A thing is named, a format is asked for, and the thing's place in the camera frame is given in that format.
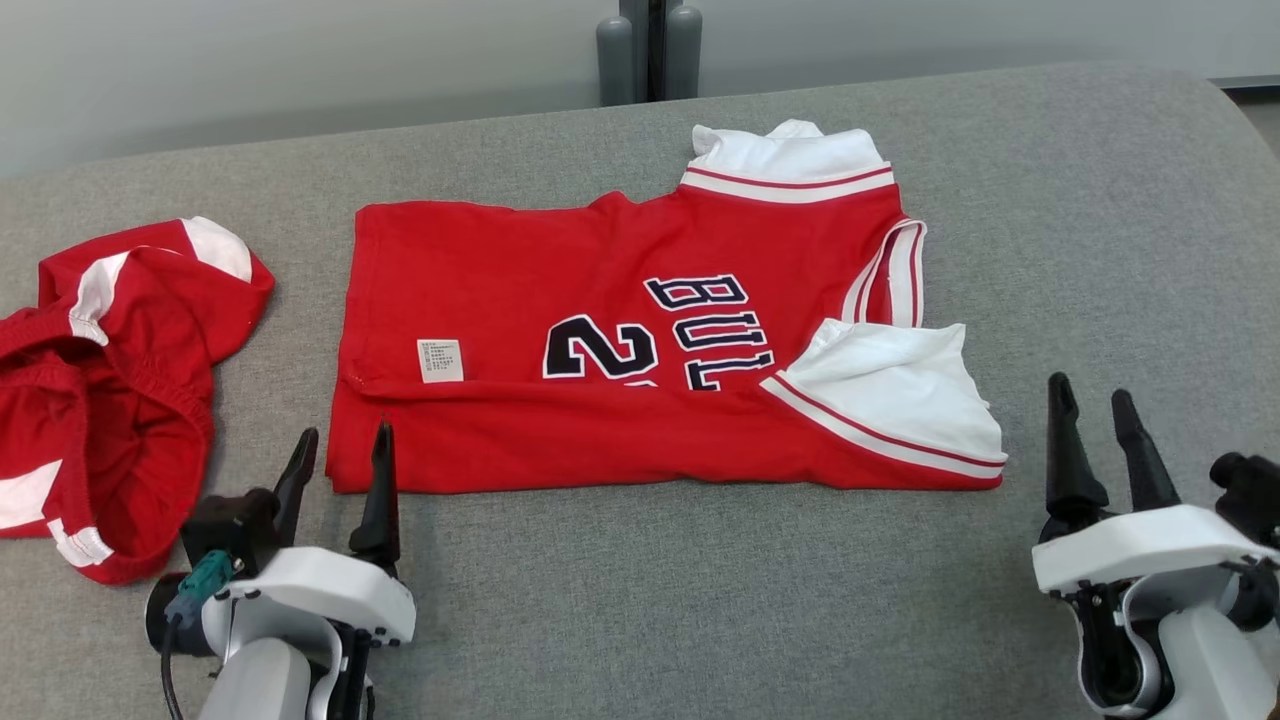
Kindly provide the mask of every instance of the gray table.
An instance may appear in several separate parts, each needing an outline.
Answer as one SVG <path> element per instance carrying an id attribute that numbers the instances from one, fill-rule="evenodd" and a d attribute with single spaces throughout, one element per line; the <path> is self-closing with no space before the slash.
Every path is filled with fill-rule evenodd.
<path id="1" fill-rule="evenodd" d="M 1280 164 L 1188 77 L 1068 65 L 215 147 L 0 183 L 0 313 L 68 245 L 202 214 L 279 279 L 218 372 L 210 487 L 274 482 L 324 429 L 352 214 L 417 197 L 571 206 L 669 191 L 694 123 L 867 128 L 929 223 L 928 325 L 969 324 L 1006 432 L 986 493 L 649 487 L 407 497 L 412 646 L 380 652 L 380 717 L 1087 717 L 1069 615 L 1041 597 L 1044 380 L 1068 370 L 1123 492 L 1107 396 L 1129 387 L 1183 496 L 1219 452 L 1280 456 Z M 320 479 L 300 542 L 343 547 L 360 500 Z M 5 717 L 160 719 L 147 587 L 0 543 Z M 179 660 L 195 716 L 212 669 Z"/>

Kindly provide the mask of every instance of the red trim stripe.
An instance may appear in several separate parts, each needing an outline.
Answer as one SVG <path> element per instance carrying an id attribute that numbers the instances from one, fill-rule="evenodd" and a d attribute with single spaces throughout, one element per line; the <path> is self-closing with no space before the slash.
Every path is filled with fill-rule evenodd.
<path id="1" fill-rule="evenodd" d="M 918 452 L 924 452 L 927 455 L 937 455 L 940 457 L 950 457 L 951 460 L 959 460 L 961 462 L 968 462 L 970 465 L 978 465 L 978 466 L 982 466 L 982 468 L 1004 468 L 1005 466 L 1005 462 L 1002 462 L 1002 461 L 978 460 L 975 457 L 968 457 L 968 456 L 960 455 L 957 452 L 948 452 L 946 450 L 938 450 L 936 447 L 925 447 L 923 445 L 916 445 L 914 442 L 908 442 L 905 439 L 899 439 L 899 438 L 895 438 L 895 437 L 886 436 L 883 433 L 878 433 L 878 432 L 868 428 L 867 425 L 863 425 L 860 423 L 850 420 L 849 418 L 845 418 L 844 415 L 841 415 L 840 413 L 837 413 L 835 409 L 832 409 L 832 407 L 824 405 L 823 402 L 820 402 L 818 400 L 814 400 L 814 398 L 809 397 L 808 395 L 800 392 L 799 389 L 795 388 L 795 386 L 792 386 L 791 383 L 788 383 L 786 380 L 786 378 L 782 377 L 781 373 L 776 373 L 773 375 L 773 379 L 777 380 L 778 384 L 781 384 L 782 387 L 790 389 L 796 397 L 799 397 L 800 400 L 808 402 L 809 405 L 812 405 L 812 406 L 814 406 L 814 407 L 817 407 L 817 409 L 827 413 L 828 415 L 836 418 L 837 420 L 845 423 L 846 425 L 849 425 L 851 428 L 855 428 L 855 429 L 858 429 L 860 432 L 864 432 L 864 433 L 872 436 L 873 438 L 884 441 L 884 442 L 887 442 L 890 445 L 896 445 L 899 447 L 906 447 L 909 450 L 915 450 Z M 865 448 L 865 450 L 868 450 L 870 452 L 876 452 L 874 450 L 872 450 L 869 447 Z"/>
<path id="2" fill-rule="evenodd" d="M 872 292 L 876 288 L 876 281 L 879 277 L 879 269 L 883 263 L 888 263 L 888 256 L 893 250 L 893 238 L 897 237 L 893 231 L 890 231 L 883 238 L 881 238 L 881 245 L 876 249 L 876 255 L 872 256 L 872 261 L 868 264 L 870 273 L 867 275 L 867 284 L 861 287 L 858 292 L 858 302 L 855 305 L 856 311 L 854 313 L 855 323 L 865 323 L 872 313 Z M 892 315 L 892 299 L 890 299 L 890 320 L 893 319 Z"/>
<path id="3" fill-rule="evenodd" d="M 728 182 L 736 182 L 736 183 L 741 183 L 741 184 L 754 184 L 756 187 L 776 187 L 776 188 L 781 188 L 781 190 L 813 190 L 813 188 L 817 188 L 817 187 L 833 187 L 833 186 L 837 186 L 837 184 L 845 184 L 845 183 L 858 182 L 860 179 L 867 179 L 869 177 L 881 176 L 881 174 L 884 174 L 884 173 L 892 173 L 893 168 L 890 168 L 890 167 L 886 165 L 883 168 L 872 170 L 869 173 L 863 173 L 860 176 L 854 176 L 854 177 L 849 177 L 849 178 L 840 178 L 840 179 L 823 181 L 823 182 L 803 182 L 803 183 L 768 182 L 768 181 L 737 178 L 737 177 L 733 177 L 733 176 L 726 176 L 726 174 L 721 174 L 721 173 L 714 173 L 712 170 L 705 170 L 703 168 L 687 168 L 685 172 L 699 174 L 699 176 L 707 176 L 709 178 L 716 178 L 716 179 L 722 179 L 722 181 L 728 181 Z"/>
<path id="4" fill-rule="evenodd" d="M 924 234 L 919 225 L 915 225 L 915 240 L 911 242 L 911 327 L 918 328 L 922 323 L 922 313 L 924 310 L 923 302 L 920 302 L 920 278 L 919 273 L 915 272 L 916 259 L 920 252 L 920 237 Z"/>

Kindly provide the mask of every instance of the number 2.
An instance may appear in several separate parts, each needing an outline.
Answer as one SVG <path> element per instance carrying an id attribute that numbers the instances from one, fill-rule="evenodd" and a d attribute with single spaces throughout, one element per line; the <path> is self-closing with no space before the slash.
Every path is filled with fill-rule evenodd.
<path id="1" fill-rule="evenodd" d="M 658 366 L 658 348 L 653 334 L 644 325 L 622 323 L 617 327 L 618 352 L 595 322 L 586 315 L 573 315 L 561 320 L 547 333 L 547 355 L 543 359 L 544 378 L 586 377 L 586 355 L 609 379 L 630 378 Z"/>

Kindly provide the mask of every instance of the gray pole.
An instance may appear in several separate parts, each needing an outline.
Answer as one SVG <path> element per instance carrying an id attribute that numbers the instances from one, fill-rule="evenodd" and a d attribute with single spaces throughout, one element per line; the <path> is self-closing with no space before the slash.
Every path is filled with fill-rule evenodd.
<path id="1" fill-rule="evenodd" d="M 618 14 L 631 20 L 631 72 L 635 100 L 649 100 L 649 0 L 618 0 Z"/>
<path id="2" fill-rule="evenodd" d="M 667 61 L 663 100 L 698 97 L 703 54 L 703 14 L 681 5 L 667 13 Z"/>
<path id="3" fill-rule="evenodd" d="M 600 105 L 630 105 L 636 101 L 634 40 L 631 20 L 626 18 L 605 18 L 595 26 Z"/>

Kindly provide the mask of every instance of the folded jersey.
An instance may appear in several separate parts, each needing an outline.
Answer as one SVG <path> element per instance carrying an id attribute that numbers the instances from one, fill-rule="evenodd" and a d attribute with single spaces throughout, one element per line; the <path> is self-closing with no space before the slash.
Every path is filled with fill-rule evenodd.
<path id="1" fill-rule="evenodd" d="M 997 484 L 964 329 L 919 329 L 924 225 L 870 137 L 790 120 L 698 127 L 694 145 L 676 191 L 646 202 L 362 209 L 334 488 L 367 487 L 383 418 L 420 492 Z"/>

